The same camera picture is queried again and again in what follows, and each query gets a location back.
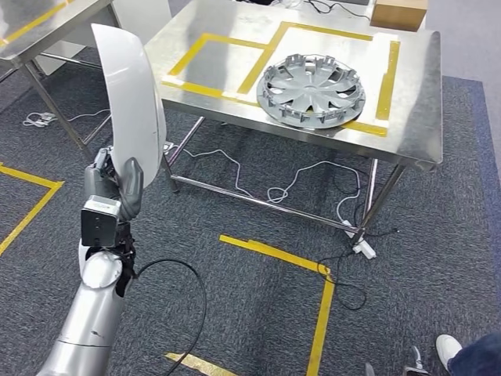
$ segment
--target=yellow tape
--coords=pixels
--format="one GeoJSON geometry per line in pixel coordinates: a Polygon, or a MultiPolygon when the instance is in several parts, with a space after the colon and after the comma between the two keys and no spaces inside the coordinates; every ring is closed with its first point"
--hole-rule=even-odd
{"type": "Polygon", "coordinates": [[[388,134],[388,128],[380,127],[377,125],[361,123],[359,121],[349,121],[346,124],[342,125],[343,128],[355,129],[355,131],[361,131],[365,133],[370,133],[371,135],[386,137],[388,134]]]}
{"type": "Polygon", "coordinates": [[[169,74],[172,76],[176,76],[181,73],[186,65],[188,65],[192,59],[196,56],[198,51],[200,51],[205,44],[206,34],[201,34],[200,38],[197,39],[196,42],[193,43],[192,47],[189,47],[188,52],[185,53],[184,56],[181,57],[173,69],[171,69],[169,74]]]}
{"type": "MultiPolygon", "coordinates": [[[[165,354],[165,357],[171,360],[178,360],[183,354],[175,354],[174,352],[168,352],[165,354]]],[[[191,354],[188,354],[186,358],[183,359],[181,364],[183,364],[186,367],[192,368],[193,370],[199,371],[202,374],[207,374],[207,376],[237,376],[233,372],[226,371],[224,368],[217,367],[215,364],[209,363],[207,361],[198,358],[191,354]]]]}
{"type": "Polygon", "coordinates": [[[217,99],[226,99],[226,100],[231,100],[232,102],[246,104],[247,106],[254,106],[254,107],[260,106],[258,103],[256,102],[248,102],[246,100],[234,98],[232,96],[224,96],[223,94],[223,90],[221,89],[208,88],[207,86],[193,84],[192,82],[184,82],[180,85],[175,82],[162,81],[162,84],[166,86],[171,86],[173,88],[183,89],[187,92],[194,92],[196,94],[201,94],[202,96],[210,96],[212,98],[217,98],[217,99]]]}
{"type": "Polygon", "coordinates": [[[281,22],[278,29],[277,29],[275,34],[271,37],[271,40],[266,45],[266,49],[263,51],[261,56],[254,64],[252,69],[244,79],[244,81],[240,85],[238,90],[239,94],[247,94],[249,92],[252,86],[257,80],[261,72],[266,67],[269,58],[275,52],[276,47],[284,38],[284,35],[287,30],[288,26],[286,23],[281,22]]]}
{"type": "MultiPolygon", "coordinates": [[[[251,69],[251,71],[244,79],[244,81],[238,87],[237,90],[238,94],[244,95],[248,93],[252,86],[261,75],[263,70],[265,69],[266,65],[271,58],[271,56],[275,52],[276,47],[284,38],[284,35],[290,27],[295,27],[303,30],[308,31],[315,31],[318,33],[324,34],[330,34],[330,35],[339,35],[346,38],[355,38],[360,39],[363,41],[372,41],[373,37],[371,35],[365,34],[358,34],[358,33],[352,33],[349,31],[340,31],[334,29],[328,29],[326,27],[317,27],[317,26],[310,26],[302,23],[293,23],[293,22],[281,22],[275,33],[270,39],[268,44],[244,41],[241,39],[236,38],[229,38],[222,35],[216,34],[201,34],[195,44],[193,44],[188,52],[179,60],[173,69],[169,72],[169,75],[176,76],[177,74],[181,73],[187,64],[193,59],[198,51],[200,51],[207,41],[213,42],[221,42],[221,43],[230,43],[235,45],[243,45],[246,47],[252,47],[256,49],[263,49],[263,53],[257,59],[256,64],[251,69]]],[[[389,110],[391,106],[392,96],[393,95],[393,85],[395,82],[395,76],[396,73],[396,63],[398,58],[400,42],[391,42],[390,44],[390,53],[388,61],[388,71],[383,79],[381,84],[381,89],[380,92],[380,98],[377,103],[377,115],[376,118],[380,120],[388,120],[389,117],[389,110]]],[[[238,99],[233,96],[226,96],[223,94],[223,90],[220,89],[213,89],[208,88],[207,86],[193,84],[190,82],[184,82],[183,84],[171,82],[171,81],[162,81],[163,85],[171,86],[174,88],[183,89],[189,92],[194,92],[196,94],[201,94],[203,96],[210,96],[212,98],[217,99],[226,99],[231,100],[232,102],[242,103],[249,106],[259,107],[258,103],[250,102],[247,100],[238,99]]],[[[343,128],[353,129],[356,131],[369,133],[375,136],[386,137],[388,134],[387,127],[382,127],[378,125],[372,125],[367,123],[361,123],[358,121],[350,121],[345,125],[343,125],[343,128]]]]}
{"type": "Polygon", "coordinates": [[[32,210],[26,215],[22,221],[17,225],[11,233],[6,237],[4,241],[0,243],[0,256],[2,256],[4,251],[12,243],[17,235],[23,231],[25,227],[29,224],[35,215],[38,214],[39,211],[42,210],[45,204],[47,204],[52,196],[54,196],[59,188],[61,188],[64,182],[56,182],[54,186],[49,189],[44,197],[35,205],[32,210]]]}
{"type": "Polygon", "coordinates": [[[57,192],[59,188],[61,188],[61,186],[64,184],[64,182],[52,182],[51,180],[40,178],[39,176],[26,174],[26,172],[14,170],[14,168],[8,168],[4,166],[2,162],[0,162],[0,172],[14,178],[25,180],[29,183],[45,186],[49,189],[45,195],[44,195],[44,197],[37,202],[37,204],[35,204],[22,221],[17,225],[11,233],[0,243],[0,256],[2,256],[2,254],[4,253],[4,251],[7,249],[7,247],[8,247],[11,243],[12,243],[17,235],[19,235],[25,227],[29,224],[35,215],[37,215],[44,206],[45,206],[45,204],[47,204],[52,196],[57,192]]]}
{"type": "Polygon", "coordinates": [[[293,22],[282,22],[282,23],[287,25],[287,27],[297,27],[298,29],[316,31],[318,33],[324,33],[324,34],[330,34],[330,35],[339,35],[340,37],[361,39],[362,41],[369,41],[369,42],[373,39],[372,35],[351,33],[349,31],[327,29],[326,27],[304,25],[304,24],[302,24],[302,23],[293,23],[293,22]]]}
{"type": "Polygon", "coordinates": [[[220,235],[219,239],[220,241],[235,245],[237,247],[246,248],[251,251],[256,251],[263,255],[275,257],[275,259],[290,262],[292,264],[302,266],[305,269],[312,270],[315,273],[320,271],[321,274],[327,276],[326,281],[324,284],[322,300],[320,302],[320,309],[318,312],[318,317],[317,318],[317,326],[315,328],[315,336],[313,337],[313,342],[312,343],[312,351],[309,354],[308,369],[306,370],[306,376],[316,376],[318,374],[318,370],[320,369],[320,361],[322,357],[324,341],[325,340],[325,334],[327,333],[327,329],[329,314],[330,313],[330,304],[332,303],[332,298],[333,297],[333,290],[335,287],[334,283],[333,283],[333,281],[328,275],[330,270],[324,265],[317,264],[316,262],[296,255],[291,255],[290,253],[287,253],[278,248],[273,248],[267,244],[260,243],[259,241],[244,241],[229,237],[226,235],[220,235]]]}
{"type": "Polygon", "coordinates": [[[226,235],[220,235],[219,237],[220,241],[235,245],[237,247],[246,248],[251,251],[256,251],[262,253],[263,255],[275,257],[275,259],[281,259],[291,264],[301,266],[305,269],[311,270],[315,273],[320,271],[321,274],[326,275],[330,272],[329,268],[325,267],[324,265],[317,264],[316,262],[307,260],[306,258],[299,257],[297,255],[292,255],[290,253],[287,253],[286,251],[282,251],[281,249],[270,247],[267,244],[260,243],[259,241],[249,240],[243,241],[239,239],[235,239],[232,237],[228,237],[226,235]]]}
{"type": "Polygon", "coordinates": [[[251,42],[251,41],[244,41],[244,39],[236,39],[225,37],[224,35],[217,35],[217,34],[204,34],[206,41],[211,42],[220,42],[220,43],[228,43],[230,45],[242,45],[243,47],[251,47],[254,49],[267,49],[268,45],[263,43],[251,42]]]}
{"type": "Polygon", "coordinates": [[[42,22],[48,20],[49,18],[54,16],[54,14],[59,12],[60,10],[61,10],[63,8],[66,8],[69,4],[70,4],[72,2],[74,2],[74,1],[75,0],[66,0],[65,2],[62,2],[62,3],[60,3],[60,4],[55,5],[52,8],[51,8],[51,9],[49,9],[48,11],[42,14],[41,16],[39,16],[38,18],[32,20],[32,22],[28,23],[27,25],[25,25],[25,26],[17,30],[17,31],[14,31],[14,33],[11,34],[11,35],[8,35],[7,37],[4,38],[3,40],[0,40],[0,47],[2,47],[3,45],[8,44],[8,43],[11,43],[11,42],[13,42],[15,39],[17,39],[17,38],[19,38],[22,35],[24,35],[24,34],[27,33],[28,31],[30,31],[31,29],[32,29],[34,27],[37,27],[37,26],[40,25],[42,22]]]}
{"type": "Polygon", "coordinates": [[[330,277],[324,284],[322,301],[320,302],[320,310],[317,319],[317,326],[315,328],[315,336],[312,344],[312,351],[309,353],[309,361],[306,376],[317,376],[320,369],[320,361],[322,358],[324,349],[324,340],[327,330],[329,313],[330,313],[330,304],[333,296],[334,284],[330,277]]]}
{"type": "Polygon", "coordinates": [[[14,170],[14,168],[8,168],[2,163],[0,163],[0,172],[5,175],[13,176],[14,178],[26,180],[26,182],[38,184],[39,186],[46,186],[48,188],[54,188],[60,183],[60,182],[52,182],[51,180],[40,178],[39,176],[26,174],[26,172],[14,170]]]}
{"type": "Polygon", "coordinates": [[[381,81],[380,98],[377,101],[376,118],[380,120],[388,120],[390,117],[390,107],[392,96],[393,96],[393,86],[395,85],[395,76],[396,73],[396,64],[398,62],[398,52],[400,42],[390,42],[390,53],[388,58],[388,70],[381,81]]]}

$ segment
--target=white curved panel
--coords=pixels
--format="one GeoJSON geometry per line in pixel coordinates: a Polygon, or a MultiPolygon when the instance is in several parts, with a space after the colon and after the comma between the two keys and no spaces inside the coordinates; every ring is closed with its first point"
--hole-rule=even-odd
{"type": "Polygon", "coordinates": [[[144,186],[158,171],[167,130],[162,101],[140,40],[128,31],[92,24],[113,122],[111,157],[118,177],[135,157],[144,186]]]}

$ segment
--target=white sneaker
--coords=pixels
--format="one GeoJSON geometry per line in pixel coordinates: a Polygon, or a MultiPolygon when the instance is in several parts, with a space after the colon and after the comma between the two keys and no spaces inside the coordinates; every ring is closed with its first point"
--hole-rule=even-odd
{"type": "Polygon", "coordinates": [[[447,334],[439,335],[437,338],[436,346],[440,361],[442,362],[444,367],[447,371],[449,371],[447,369],[448,361],[453,359],[459,353],[460,350],[463,349],[463,346],[457,342],[456,339],[447,334]]]}

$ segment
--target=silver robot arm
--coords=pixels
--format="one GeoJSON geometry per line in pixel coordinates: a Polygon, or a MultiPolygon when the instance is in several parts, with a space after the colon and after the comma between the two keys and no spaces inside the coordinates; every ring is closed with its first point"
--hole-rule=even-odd
{"type": "Polygon", "coordinates": [[[109,149],[85,170],[81,211],[81,282],[66,322],[38,376],[100,376],[108,366],[134,277],[130,222],[140,210],[143,170],[134,158],[117,176],[109,149]]]}

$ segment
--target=pant leg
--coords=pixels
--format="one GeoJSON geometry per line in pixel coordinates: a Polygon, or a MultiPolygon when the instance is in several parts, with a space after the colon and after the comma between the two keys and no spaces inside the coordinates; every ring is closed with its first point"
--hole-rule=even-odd
{"type": "Polygon", "coordinates": [[[452,376],[501,376],[501,333],[465,347],[449,360],[447,368],[452,376]]]}

